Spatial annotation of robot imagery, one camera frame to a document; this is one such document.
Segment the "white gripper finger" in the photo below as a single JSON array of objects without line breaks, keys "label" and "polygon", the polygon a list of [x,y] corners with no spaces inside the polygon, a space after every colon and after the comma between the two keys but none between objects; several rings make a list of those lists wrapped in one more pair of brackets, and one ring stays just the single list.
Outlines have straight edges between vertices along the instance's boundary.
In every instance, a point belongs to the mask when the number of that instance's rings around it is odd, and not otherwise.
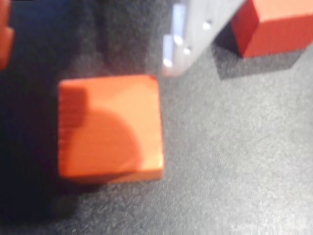
[{"label": "white gripper finger", "polygon": [[163,35],[162,74],[185,73],[215,40],[244,0],[177,0]]}]

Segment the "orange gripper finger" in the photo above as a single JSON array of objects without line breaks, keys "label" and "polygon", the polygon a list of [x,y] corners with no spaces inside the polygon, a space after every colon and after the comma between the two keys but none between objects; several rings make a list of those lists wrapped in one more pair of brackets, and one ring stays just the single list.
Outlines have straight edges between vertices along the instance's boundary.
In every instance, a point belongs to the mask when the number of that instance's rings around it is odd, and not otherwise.
[{"label": "orange gripper finger", "polygon": [[15,33],[8,25],[10,10],[11,1],[0,0],[0,70],[8,64]]}]

